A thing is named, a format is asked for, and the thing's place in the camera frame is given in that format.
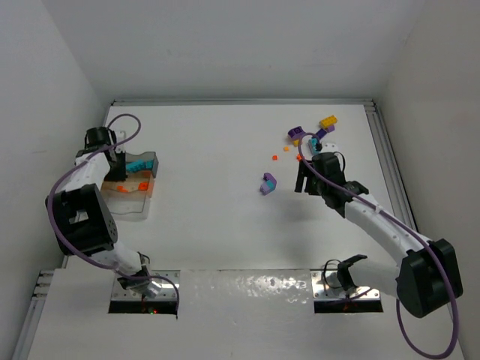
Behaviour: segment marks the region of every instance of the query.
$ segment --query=metal plate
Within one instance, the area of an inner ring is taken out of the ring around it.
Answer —
[[[325,276],[328,277],[335,270],[326,270]],[[315,302],[331,302],[334,300],[344,300],[346,293],[342,289],[330,289],[323,281],[323,270],[312,270],[310,272],[312,280],[313,300]],[[355,290],[349,292],[349,296],[353,297],[369,289],[368,286],[359,286]],[[380,291],[372,289],[365,295],[355,298],[353,302],[380,300]]]
[[[151,270],[150,275],[160,275],[172,281],[177,288],[180,287],[179,270]],[[145,302],[171,302],[176,300],[176,293],[173,286],[166,281],[155,279],[157,287],[161,287],[160,292],[154,298],[145,298]],[[132,290],[124,290],[120,283],[115,279],[112,287],[112,302],[140,302],[141,296]]]

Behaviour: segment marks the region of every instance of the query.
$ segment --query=cable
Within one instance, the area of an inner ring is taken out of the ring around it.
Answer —
[[[301,138],[299,139],[300,141],[298,142],[299,144],[302,144],[302,140],[304,137],[306,136],[311,136],[311,137],[314,137],[315,139],[317,139],[318,141],[320,141],[320,138],[315,134],[315,133],[304,133]],[[340,185],[338,184],[335,184],[333,181],[330,181],[328,180],[327,178],[325,178],[324,176],[322,176],[322,174],[320,174],[319,172],[317,172],[313,166],[311,166],[308,162],[307,162],[307,159],[305,159],[305,156],[303,155],[303,152],[302,152],[302,145],[298,145],[298,153],[300,154],[301,156],[301,160],[303,161],[303,163],[305,164],[305,166],[320,180],[322,180],[323,182],[325,182],[326,184],[332,186],[333,188],[336,188],[337,190],[340,190],[340,191],[343,191],[345,194],[349,194],[352,198],[354,199],[357,199],[358,201],[364,203],[366,206],[368,206],[369,208],[372,208],[372,209],[376,209],[377,207],[367,201],[366,199],[360,197],[359,195],[357,195],[356,193],[353,193],[352,191],[350,190],[347,190],[345,189],[344,187],[341,187]],[[404,328],[404,323],[401,319],[401,313],[400,313],[400,301],[397,299],[397,318],[398,318],[398,325],[400,326],[400,331],[403,335],[403,337],[405,338],[405,341],[409,344],[409,346],[416,352],[418,353],[419,355],[421,356],[424,356],[425,358],[428,358],[428,359],[444,359],[448,356],[450,356],[450,354],[453,353],[453,350],[455,349],[455,346],[457,344],[457,340],[458,340],[458,332],[459,332],[459,328],[460,328],[460,316],[459,316],[459,313],[458,313],[458,306],[457,306],[457,300],[455,299],[455,294],[453,292],[453,289],[452,289],[452,285],[450,284],[450,281],[449,281],[449,278],[445,272],[445,269],[443,268],[442,266],[442,263],[440,262],[440,260],[438,259],[437,255],[435,255],[434,251],[432,249],[430,249],[430,247],[428,246],[428,243],[423,240],[420,236],[418,236],[416,234],[415,231],[413,231],[412,229],[410,229],[407,225],[405,225],[404,223],[402,223],[401,221],[399,221],[397,218],[393,217],[392,215],[390,215],[388,212],[385,212],[383,210],[380,210],[379,212],[384,218],[386,218],[387,220],[391,221],[393,224],[397,225],[398,227],[400,227],[402,230],[406,231],[407,233],[409,233],[415,240],[417,240],[424,248],[425,250],[428,252],[428,255],[430,255],[430,257],[432,258],[433,262],[435,263],[435,266],[438,268],[438,271],[440,273],[440,276],[442,277],[443,279],[443,282],[445,283],[445,288],[447,290],[447,293],[448,293],[448,299],[450,300],[450,304],[451,304],[451,314],[452,314],[452,322],[453,322],[453,329],[451,331],[451,339],[450,339],[450,344],[448,345],[447,349],[444,351],[444,352],[441,352],[440,354],[428,354],[422,350],[420,350],[418,347],[416,347],[412,341],[408,338],[408,335],[405,331],[405,328]]]
[[[48,195],[48,200],[46,201],[46,210],[48,212],[48,218],[49,218],[50,225],[52,226],[54,233],[57,235],[58,240],[72,254],[77,255],[80,259],[86,261],[90,265],[96,266],[100,269],[113,270],[118,275],[120,275],[124,278],[127,278],[129,280],[160,279],[160,280],[166,281],[167,283],[172,285],[173,289],[175,290],[175,293],[177,295],[177,303],[176,303],[176,306],[175,306],[175,312],[177,313],[176,317],[178,319],[179,318],[178,312],[179,312],[179,304],[180,304],[180,294],[179,294],[179,290],[177,289],[177,286],[170,279],[167,279],[166,277],[163,277],[163,276],[160,276],[160,275],[149,275],[149,276],[142,276],[142,277],[130,276],[130,275],[122,274],[120,271],[117,271],[115,266],[108,266],[108,265],[100,264],[99,262],[96,262],[96,261],[90,259],[85,254],[83,254],[81,251],[77,250],[77,248],[74,247],[67,240],[67,238],[65,238],[65,236],[62,234],[62,231],[60,230],[59,226],[57,225],[57,223],[55,221],[55,216],[53,215],[53,197],[55,196],[55,192],[59,188],[59,186],[62,184],[62,182],[64,182],[66,179],[68,179],[68,177],[71,174],[73,174],[74,172],[76,172],[78,169],[81,169],[82,167],[84,167],[88,163],[88,161],[91,158],[93,158],[95,155],[98,155],[101,152],[105,152],[105,151],[110,150],[110,149],[114,149],[116,146],[120,146],[122,144],[125,144],[126,142],[132,140],[134,137],[136,137],[138,135],[138,133],[140,132],[140,129],[142,128],[142,123],[141,123],[139,118],[137,118],[135,115],[132,115],[132,114],[124,113],[124,114],[117,115],[115,118],[112,119],[112,121],[107,125],[107,127],[110,128],[110,126],[112,126],[112,124],[115,121],[117,121],[118,119],[123,118],[125,116],[133,118],[136,121],[136,123],[138,124],[138,128],[135,130],[135,132],[131,136],[129,136],[128,138],[123,139],[122,141],[119,141],[115,144],[104,146],[103,148],[99,148],[98,150],[95,150],[85,159],[85,161],[83,161],[82,163],[79,163],[78,165],[74,166],[72,169],[68,170],[64,175],[62,175],[56,181],[56,183],[52,186],[52,189],[50,190],[50,193]]]

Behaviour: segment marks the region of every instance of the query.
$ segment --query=black bracket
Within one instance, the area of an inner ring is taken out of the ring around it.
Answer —
[[[351,289],[353,287],[357,287],[352,280],[352,276],[350,275],[350,272],[348,271],[348,268],[355,264],[356,262],[367,259],[366,255],[355,255],[352,256],[338,264],[337,267],[337,279],[340,281],[341,286],[345,291],[348,289]]]
[[[354,194],[368,194],[368,189],[357,181],[346,181],[344,172],[340,168],[338,157],[332,152],[323,152],[312,157],[308,161],[312,167],[322,176],[334,182]],[[352,201],[352,197],[342,190],[327,184],[313,174],[310,169],[300,161],[298,164],[297,181],[295,184],[295,192],[301,193],[303,184],[307,178],[304,192],[309,195],[321,196],[325,200],[325,204],[334,209],[338,214],[345,218],[345,203]]]

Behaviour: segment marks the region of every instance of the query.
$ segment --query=white wall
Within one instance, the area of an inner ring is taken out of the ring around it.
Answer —
[[[371,98],[423,2],[43,0],[109,101]]]
[[[104,110],[40,0],[0,4],[0,359],[61,254],[44,206]]]
[[[457,251],[468,359],[480,359],[479,19],[477,1],[428,1],[382,99],[420,230]]]

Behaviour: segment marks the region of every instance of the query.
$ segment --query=purple block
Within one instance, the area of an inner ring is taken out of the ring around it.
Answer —
[[[305,134],[305,132],[303,131],[301,126],[294,127],[288,132],[288,136],[292,140],[300,139],[303,136],[303,134]]]

